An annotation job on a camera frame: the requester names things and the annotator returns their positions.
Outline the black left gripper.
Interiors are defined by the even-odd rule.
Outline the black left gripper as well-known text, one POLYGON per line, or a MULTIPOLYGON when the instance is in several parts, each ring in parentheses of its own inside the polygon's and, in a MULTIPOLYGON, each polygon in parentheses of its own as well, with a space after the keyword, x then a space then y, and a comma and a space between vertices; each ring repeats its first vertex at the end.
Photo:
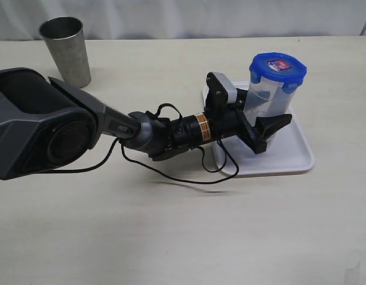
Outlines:
POLYGON ((219 91, 220 84, 214 73, 209 72, 206 75, 208 91, 204 105, 204 113, 211 123, 213 136, 219 139, 236 135, 254 153, 265 152, 267 143, 263 139, 269 139, 277 131, 289 125, 292 114, 256 117, 254 129, 244 114, 244 104, 248 91, 236 88, 235 103, 227 104, 226 94, 219 91))

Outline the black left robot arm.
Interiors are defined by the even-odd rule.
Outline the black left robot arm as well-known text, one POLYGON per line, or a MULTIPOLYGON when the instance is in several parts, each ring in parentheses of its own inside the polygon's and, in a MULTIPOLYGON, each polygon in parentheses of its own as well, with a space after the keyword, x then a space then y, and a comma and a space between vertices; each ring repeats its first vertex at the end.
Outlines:
POLYGON ((37 173, 65 173, 66 165, 92 149, 101 135, 122 148, 163 161, 207 143, 240 138, 254 153, 289 125, 292 115, 258 117, 244 114, 248 93, 222 73, 206 77, 204 110, 175 120, 159 113, 123 114, 91 94, 30 68, 0 70, 0 180, 37 173))

